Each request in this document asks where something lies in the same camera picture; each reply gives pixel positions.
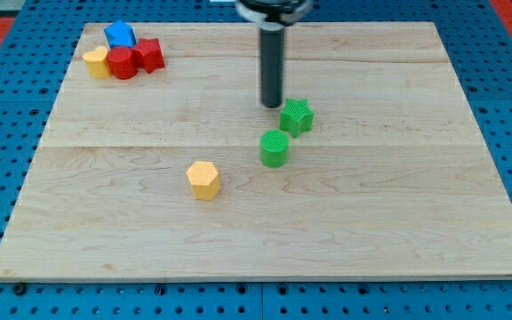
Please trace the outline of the robot arm flange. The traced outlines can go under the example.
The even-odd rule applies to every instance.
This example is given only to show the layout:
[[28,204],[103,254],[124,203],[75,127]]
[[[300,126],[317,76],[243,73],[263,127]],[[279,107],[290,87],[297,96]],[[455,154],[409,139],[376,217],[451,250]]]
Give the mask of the robot arm flange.
[[267,31],[289,27],[313,9],[313,0],[235,0],[236,12]]

